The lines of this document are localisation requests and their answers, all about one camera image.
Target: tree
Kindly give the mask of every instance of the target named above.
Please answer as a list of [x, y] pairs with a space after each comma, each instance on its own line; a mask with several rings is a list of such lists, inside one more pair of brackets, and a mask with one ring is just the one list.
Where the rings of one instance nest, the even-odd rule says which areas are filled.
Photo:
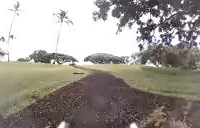
[[139, 52], [135, 52], [135, 53], [131, 54], [130, 58], [131, 58], [131, 64], [136, 65], [136, 64], [140, 64], [140, 62], [141, 62], [140, 61], [141, 54]]
[[19, 62], [29, 62], [30, 59], [28, 57], [26, 57], [26, 58], [18, 58], [17, 61], [19, 61]]
[[48, 64], [50, 64], [52, 60], [55, 60], [55, 62], [58, 64], [63, 64], [66, 62], [78, 62], [74, 57], [70, 55], [61, 53], [47, 53], [45, 50], [35, 50], [31, 55], [29, 55], [29, 59], [34, 60], [35, 63]]
[[120, 58], [121, 58], [121, 59], [123, 60], [123, 62], [125, 62], [126, 64], [130, 63], [130, 57], [129, 57], [129, 56], [121, 56]]
[[125, 64], [123, 59], [118, 56], [107, 53], [96, 53], [84, 58], [84, 61], [90, 61], [94, 64]]
[[146, 64], [148, 61], [153, 63], [155, 66], [165, 65], [165, 46], [151, 43], [147, 49], [140, 53], [140, 63]]
[[164, 51], [164, 63], [165, 67], [180, 67], [180, 62], [182, 61], [182, 57], [179, 56], [180, 49], [177, 48], [166, 48]]
[[200, 69], [200, 48], [189, 49], [189, 68]]
[[60, 23], [60, 29], [59, 29], [59, 32], [58, 32], [57, 42], [56, 42], [56, 49], [55, 49], [55, 53], [57, 53], [57, 48], [58, 48], [58, 43], [59, 43], [59, 38], [60, 38], [60, 32], [61, 32], [62, 24], [63, 23], [67, 23], [68, 25], [70, 25], [70, 24], [73, 25], [73, 22], [67, 16], [67, 12], [66, 11], [60, 10], [59, 13], [54, 13], [53, 15], [56, 16], [59, 19], [59, 21], [57, 23]]
[[8, 9], [10, 11], [13, 11], [14, 12], [14, 16], [12, 18], [12, 22], [11, 22], [11, 26], [10, 26], [10, 30], [9, 30], [9, 33], [8, 33], [8, 37], [7, 39], [5, 39], [3, 36], [0, 38], [0, 41], [2, 42], [7, 42], [7, 55], [8, 55], [8, 62], [10, 61], [10, 54], [9, 54], [9, 46], [10, 46], [10, 39], [14, 39], [14, 35], [11, 34], [11, 30], [12, 30], [12, 27], [13, 27], [13, 24], [14, 24], [14, 19], [15, 19], [15, 16], [19, 16], [19, 7], [20, 7], [20, 3], [17, 2], [15, 5], [13, 5], [13, 9]]
[[137, 26], [137, 41], [140, 50], [144, 43], [170, 45], [177, 37], [189, 48], [200, 44], [200, 0], [96, 0], [99, 11], [93, 19], [119, 20], [116, 33], [128, 26]]
[[43, 56], [47, 54], [45, 50], [35, 50], [31, 55], [29, 55], [30, 60], [34, 60], [34, 62], [38, 63], [43, 60]]

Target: overcast sky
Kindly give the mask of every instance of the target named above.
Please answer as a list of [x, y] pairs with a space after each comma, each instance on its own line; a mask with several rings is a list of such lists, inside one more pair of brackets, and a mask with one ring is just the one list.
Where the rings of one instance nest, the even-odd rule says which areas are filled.
[[[53, 13], [59, 9], [68, 11], [73, 26], [64, 24], [58, 52], [83, 60], [87, 55], [105, 52], [114, 55], [130, 55], [138, 51], [135, 29], [125, 29], [116, 35], [117, 19], [94, 22], [92, 12], [96, 10], [93, 0], [17, 0], [20, 2], [20, 16], [15, 18], [12, 34], [16, 39], [10, 42], [10, 59], [27, 57], [34, 50], [55, 51], [59, 30]], [[8, 11], [16, 0], [0, 0], [0, 37], [7, 37], [13, 12]], [[0, 42], [6, 51], [6, 43]]]

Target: shrub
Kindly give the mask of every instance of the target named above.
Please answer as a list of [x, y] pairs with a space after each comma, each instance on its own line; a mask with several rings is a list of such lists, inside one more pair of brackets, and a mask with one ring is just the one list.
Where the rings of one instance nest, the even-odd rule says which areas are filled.
[[27, 58], [19, 58], [17, 61], [19, 61], [19, 62], [29, 62], [29, 59], [27, 59]]
[[69, 65], [76, 65], [75, 63], [71, 63], [71, 64], [69, 64]]
[[146, 120], [141, 122], [143, 128], [163, 128], [163, 124], [166, 122], [167, 114], [164, 112], [165, 107], [161, 106], [152, 113], [150, 113]]

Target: grass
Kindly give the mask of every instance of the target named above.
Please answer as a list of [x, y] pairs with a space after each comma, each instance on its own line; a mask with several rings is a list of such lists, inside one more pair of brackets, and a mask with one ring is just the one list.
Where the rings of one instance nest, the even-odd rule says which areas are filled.
[[37, 99], [81, 79], [69, 65], [0, 62], [0, 111], [5, 117]]
[[130, 86], [156, 94], [200, 100], [200, 72], [138, 65], [85, 65], [110, 72]]

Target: mulch path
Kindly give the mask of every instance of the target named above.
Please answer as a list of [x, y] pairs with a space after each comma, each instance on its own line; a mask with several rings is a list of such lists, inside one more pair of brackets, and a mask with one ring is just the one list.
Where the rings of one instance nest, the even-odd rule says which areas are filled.
[[[168, 118], [183, 120], [183, 106], [188, 103], [133, 89], [122, 79], [95, 72], [37, 100], [10, 116], [6, 124], [10, 128], [56, 128], [66, 121], [70, 128], [127, 128], [132, 122], [141, 124], [161, 106]], [[200, 128], [200, 102], [192, 104], [186, 121]]]

